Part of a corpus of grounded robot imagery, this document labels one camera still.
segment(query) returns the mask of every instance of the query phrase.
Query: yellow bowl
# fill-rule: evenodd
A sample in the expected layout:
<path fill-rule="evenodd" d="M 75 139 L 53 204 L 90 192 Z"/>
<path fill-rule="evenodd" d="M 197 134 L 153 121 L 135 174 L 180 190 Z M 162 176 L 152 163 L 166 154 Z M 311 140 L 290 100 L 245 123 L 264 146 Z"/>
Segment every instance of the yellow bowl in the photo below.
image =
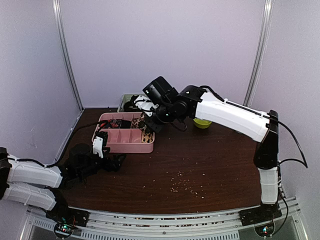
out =
<path fill-rule="evenodd" d="M 193 123 L 197 128 L 207 129 L 210 126 L 210 124 L 212 123 L 212 121 L 195 118 L 195 119 L 193 119 Z"/>

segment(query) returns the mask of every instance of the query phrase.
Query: metal frame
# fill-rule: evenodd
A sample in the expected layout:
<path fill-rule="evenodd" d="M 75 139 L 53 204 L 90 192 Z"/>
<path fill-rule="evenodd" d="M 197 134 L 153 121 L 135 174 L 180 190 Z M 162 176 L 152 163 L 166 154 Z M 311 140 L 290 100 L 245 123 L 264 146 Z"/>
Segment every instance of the metal frame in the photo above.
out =
<path fill-rule="evenodd" d="M 286 202 L 289 206 L 288 215 L 294 219 L 299 239 L 308 240 L 296 198 L 291 197 Z M 282 217 L 277 218 L 277 221 L 284 219 L 287 213 L 284 202 L 279 201 L 279 205 Z M 78 227 L 79 229 L 72 236 L 85 240 L 219 240 L 225 236 L 225 240 L 237 240 L 240 230 L 254 227 L 253 225 L 242 226 L 240 221 L 239 211 L 250 208 L 158 215 L 87 210 L 90 213 L 87 227 Z M 55 222 L 46 218 L 43 211 L 29 207 L 26 215 L 27 220 L 20 240 L 29 239 L 33 226 L 53 230 Z"/>
<path fill-rule="evenodd" d="M 63 24 L 63 20 L 62 20 L 61 9 L 60 9 L 60 0 L 52 0 L 52 4 L 53 4 L 54 17 L 56 20 L 56 26 L 58 28 L 58 32 L 59 32 L 59 36 L 60 36 L 60 43 L 61 43 L 65 68 L 66 68 L 66 71 L 68 74 L 68 78 L 69 78 L 69 81 L 71 84 L 72 92 L 75 97 L 76 103 L 78 105 L 79 110 L 82 111 L 84 109 L 84 107 L 81 102 L 81 98 L 80 98 L 77 84 L 75 81 L 74 72 L 73 72 L 72 66 L 71 66 L 71 61 L 70 61 L 70 57 L 69 57 L 66 36 L 65 36 L 65 31 L 64 31 L 64 24 Z"/>
<path fill-rule="evenodd" d="M 251 105 L 251 101 L 255 95 L 255 90 L 258 84 L 258 78 L 261 70 L 261 61 L 266 48 L 266 41 L 269 35 L 273 2 L 274 0 L 265 0 L 265 4 L 264 4 L 264 13 L 262 17 L 262 25 L 260 30 L 258 47 L 255 55 L 255 60 L 254 60 L 254 65 L 253 65 L 253 69 L 250 77 L 249 86 L 243 102 L 243 105 L 247 107 Z"/>
<path fill-rule="evenodd" d="M 81 116 L 82 116 L 83 113 L 84 113 L 84 110 L 81 110 L 81 112 L 80 112 L 79 116 L 76 118 L 76 120 L 75 120 L 72 128 L 70 128 L 69 133 L 67 134 L 67 136 L 66 136 L 65 139 L 63 140 L 63 143 L 62 143 L 62 145 L 60 146 L 60 148 L 59 148 L 59 150 L 58 150 L 58 152 L 57 152 L 57 154 L 56 154 L 56 156 L 55 156 L 55 161 L 58 161 L 58 159 L 60 159 L 60 157 L 63 157 L 63 156 L 61 156 L 61 155 L 62 155 L 64 149 L 67 147 L 67 143 L 68 143 L 68 141 L 69 141 L 69 138 L 70 138 L 73 130 L 74 130 L 75 127 L 77 126 L 77 124 L 78 124 L 78 122 L 79 122 L 79 119 L 81 118 Z"/>

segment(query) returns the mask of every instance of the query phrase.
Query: dark food item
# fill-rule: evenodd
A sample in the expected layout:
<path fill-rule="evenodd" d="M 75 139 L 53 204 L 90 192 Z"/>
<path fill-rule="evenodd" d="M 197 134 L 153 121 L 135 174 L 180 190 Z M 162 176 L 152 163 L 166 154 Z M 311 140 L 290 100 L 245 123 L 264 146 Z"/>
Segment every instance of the dark food item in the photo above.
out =
<path fill-rule="evenodd" d="M 110 119 L 99 126 L 100 129 L 130 129 L 131 121 L 122 119 Z"/>
<path fill-rule="evenodd" d="M 142 143 L 151 143 L 154 140 L 154 134 L 145 123 L 145 114 L 141 113 L 140 117 L 132 119 L 131 128 L 142 131 Z"/>
<path fill-rule="evenodd" d="M 141 110 L 137 108 L 137 106 L 134 104 L 134 101 L 139 97 L 139 95 L 133 95 L 130 99 L 130 101 L 126 102 L 123 106 L 123 109 L 125 112 L 140 112 Z"/>

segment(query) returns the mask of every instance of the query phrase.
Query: white arm segment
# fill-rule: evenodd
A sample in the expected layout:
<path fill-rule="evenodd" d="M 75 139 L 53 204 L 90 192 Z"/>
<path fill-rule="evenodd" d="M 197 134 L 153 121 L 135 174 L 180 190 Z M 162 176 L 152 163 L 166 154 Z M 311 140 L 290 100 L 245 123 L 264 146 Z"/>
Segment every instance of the white arm segment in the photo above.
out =
<path fill-rule="evenodd" d="M 269 119 L 224 103 L 218 100 L 211 92 L 205 92 L 201 99 L 202 102 L 198 102 L 196 106 L 196 118 L 221 124 L 243 133 L 259 143 L 266 136 L 268 131 L 266 124 L 270 122 Z M 268 115 L 263 111 L 256 112 L 265 116 Z"/>
<path fill-rule="evenodd" d="M 26 183 L 8 183 L 9 188 L 2 199 L 17 201 L 24 205 L 32 205 L 45 210 L 52 210 L 56 205 L 54 194 L 49 189 L 42 189 Z"/>
<path fill-rule="evenodd" d="M 221 102 L 211 92 L 205 92 L 201 99 L 202 102 L 199 102 L 196 107 L 196 118 L 221 124 L 241 132 L 259 143 L 263 141 L 268 133 L 269 129 L 266 124 L 269 124 L 269 119 Z M 254 111 L 268 116 L 266 112 Z M 268 170 L 258 168 L 258 170 L 262 191 L 261 201 L 263 204 L 275 204 L 278 199 L 278 168 L 273 167 Z"/>
<path fill-rule="evenodd" d="M 31 161 L 9 160 L 12 165 L 7 181 L 11 183 L 23 182 L 58 188 L 63 177 L 57 166 L 45 168 Z"/>
<path fill-rule="evenodd" d="M 275 204 L 278 199 L 278 168 L 268 170 L 258 168 L 261 184 L 261 201 L 263 204 Z"/>
<path fill-rule="evenodd" d="M 98 154 L 101 159 L 104 158 L 103 143 L 104 140 L 101 137 L 96 136 L 92 145 L 93 154 Z"/>

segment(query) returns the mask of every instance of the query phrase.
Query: white backdrop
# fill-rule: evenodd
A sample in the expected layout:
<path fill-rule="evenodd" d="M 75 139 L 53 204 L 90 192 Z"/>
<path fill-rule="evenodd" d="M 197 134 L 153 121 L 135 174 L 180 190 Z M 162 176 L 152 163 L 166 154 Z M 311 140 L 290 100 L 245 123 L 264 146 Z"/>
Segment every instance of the white backdrop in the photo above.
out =
<path fill-rule="evenodd" d="M 309 169 L 297 162 L 281 165 L 289 197 L 297 196 L 309 239 L 319 239 L 320 185 L 320 2 L 275 1 L 268 46 L 252 107 L 279 113 L 304 151 Z M 295 141 L 279 127 L 279 159 L 302 159 Z"/>
<path fill-rule="evenodd" d="M 163 76 L 178 91 L 210 85 L 242 103 L 264 0 L 62 0 L 75 80 L 85 107 L 114 107 Z"/>

